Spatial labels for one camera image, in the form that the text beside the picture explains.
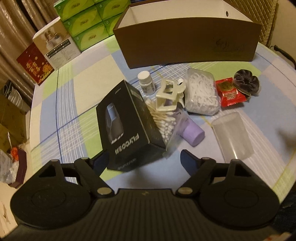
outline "pill bottle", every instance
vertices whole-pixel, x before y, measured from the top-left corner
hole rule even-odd
[[[146,95],[152,95],[155,93],[155,85],[151,75],[148,71],[142,71],[138,74],[138,80],[140,82],[140,86]]]

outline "quilted headboard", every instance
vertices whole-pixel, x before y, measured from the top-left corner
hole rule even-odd
[[[224,0],[254,22],[262,24],[259,42],[266,45],[278,0]]]

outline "scrunchie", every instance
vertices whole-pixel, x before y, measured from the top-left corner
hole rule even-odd
[[[254,95],[259,91],[259,79],[247,69],[241,69],[234,75],[232,85],[247,95]]]

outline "brown curtain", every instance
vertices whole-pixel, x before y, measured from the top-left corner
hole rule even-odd
[[[16,59],[32,43],[36,29],[57,17],[54,2],[0,0],[0,82],[10,79],[28,104],[32,103],[35,82]]]

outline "table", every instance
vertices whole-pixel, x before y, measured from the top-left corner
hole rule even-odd
[[[201,62],[139,69],[128,68],[114,36],[96,44],[35,87],[30,122],[33,171],[51,159],[71,163],[79,157],[91,158],[102,150],[95,107],[122,79],[143,94],[137,80],[140,71],[148,70],[159,88],[161,78],[182,78],[188,68],[211,72],[215,80],[248,69],[258,76],[262,90],[259,96],[213,117],[191,115],[206,133],[197,147],[182,141],[168,159],[127,173],[105,170],[101,178],[115,191],[119,187],[175,191],[189,178],[180,164],[180,151],[188,149],[197,157],[209,156],[223,162],[210,124],[221,115],[238,111],[255,151],[244,162],[282,201],[296,180],[296,72],[259,43],[252,62]]]

